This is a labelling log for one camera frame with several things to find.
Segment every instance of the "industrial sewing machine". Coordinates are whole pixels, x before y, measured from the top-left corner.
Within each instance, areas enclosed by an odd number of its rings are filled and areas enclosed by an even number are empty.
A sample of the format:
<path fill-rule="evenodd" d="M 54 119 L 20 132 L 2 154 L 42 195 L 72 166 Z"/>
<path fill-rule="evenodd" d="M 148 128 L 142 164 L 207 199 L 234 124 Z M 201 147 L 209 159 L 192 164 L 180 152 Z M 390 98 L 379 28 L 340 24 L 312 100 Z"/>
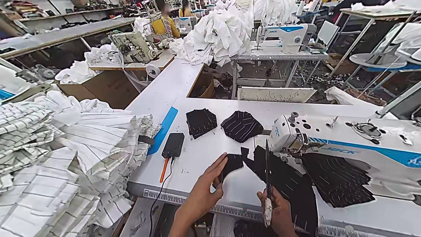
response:
<path fill-rule="evenodd" d="M 314 24 L 287 24 L 283 26 L 259 26 L 259 46 L 280 47 L 284 53 L 298 53 L 306 48 L 311 35 L 316 31 Z"/>
<path fill-rule="evenodd" d="M 174 24 L 180 29 L 180 33 L 189 33 L 195 28 L 196 18 L 194 16 L 174 18 Z"/>
<path fill-rule="evenodd" d="M 156 51 L 148 45 L 140 32 L 109 33 L 108 35 L 123 55 L 124 63 L 148 63 L 157 56 Z"/>
<path fill-rule="evenodd" d="M 275 120 L 270 133 L 272 152 L 343 157 L 368 172 L 366 186 L 387 197 L 413 200 L 421 195 L 421 127 L 416 121 L 378 118 L 300 116 Z"/>

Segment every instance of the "yellow shirt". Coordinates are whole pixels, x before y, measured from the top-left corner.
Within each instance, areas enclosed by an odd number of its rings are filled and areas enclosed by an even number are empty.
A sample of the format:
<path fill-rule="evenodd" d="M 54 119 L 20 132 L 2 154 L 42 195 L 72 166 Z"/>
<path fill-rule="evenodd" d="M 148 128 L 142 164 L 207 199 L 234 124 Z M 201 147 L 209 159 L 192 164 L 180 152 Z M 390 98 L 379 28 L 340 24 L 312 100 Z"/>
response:
<path fill-rule="evenodd" d="M 171 31 L 173 32 L 174 38 L 180 38 L 180 32 L 177 30 L 176 25 L 174 24 L 174 21 L 170 17 L 168 18 L 169 18 Z M 152 27 L 154 28 L 155 33 L 157 35 L 165 34 L 165 27 L 161 20 L 156 20 L 152 22 Z"/>
<path fill-rule="evenodd" d="M 184 15 L 183 15 L 183 8 L 179 10 L 179 17 L 189 17 L 189 16 L 194 16 L 189 8 L 186 8 L 184 10 Z"/>

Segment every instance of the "scissor blade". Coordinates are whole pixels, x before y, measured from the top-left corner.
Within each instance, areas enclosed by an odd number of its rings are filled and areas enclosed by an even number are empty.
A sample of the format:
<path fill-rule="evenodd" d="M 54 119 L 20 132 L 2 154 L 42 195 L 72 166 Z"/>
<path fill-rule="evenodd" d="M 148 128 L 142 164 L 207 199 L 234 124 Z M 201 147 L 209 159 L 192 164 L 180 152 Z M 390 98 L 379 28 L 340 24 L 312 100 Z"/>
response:
<path fill-rule="evenodd" d="M 270 198 L 271 190 L 270 190 L 270 183 L 269 183 L 269 172 L 270 172 L 270 165 L 269 165 L 269 145 L 267 143 L 267 139 L 266 139 L 266 154 L 265 154 L 265 159 L 266 159 L 266 192 L 267 192 L 267 197 Z"/>

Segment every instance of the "hand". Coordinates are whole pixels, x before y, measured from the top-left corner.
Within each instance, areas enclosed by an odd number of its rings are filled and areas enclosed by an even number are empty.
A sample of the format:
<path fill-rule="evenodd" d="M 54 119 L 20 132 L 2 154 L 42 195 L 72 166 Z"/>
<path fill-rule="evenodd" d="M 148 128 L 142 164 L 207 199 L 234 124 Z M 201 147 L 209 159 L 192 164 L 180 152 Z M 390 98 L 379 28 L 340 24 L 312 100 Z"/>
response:
<path fill-rule="evenodd" d="M 200 217 L 213 208 L 224 194 L 222 183 L 211 193 L 211 184 L 225 167 L 228 157 L 226 152 L 222 154 L 205 172 L 197 179 L 189 197 L 181 205 L 174 215 L 174 222 L 170 230 L 170 236 L 184 236 L 187 229 Z"/>
<path fill-rule="evenodd" d="M 282 195 L 276 190 L 274 186 L 271 187 L 271 201 L 272 201 L 272 221 L 270 226 L 280 237 L 296 237 L 294 225 L 292 224 L 290 204 Z M 257 192 L 262 207 L 267 198 L 266 189 L 264 192 Z"/>

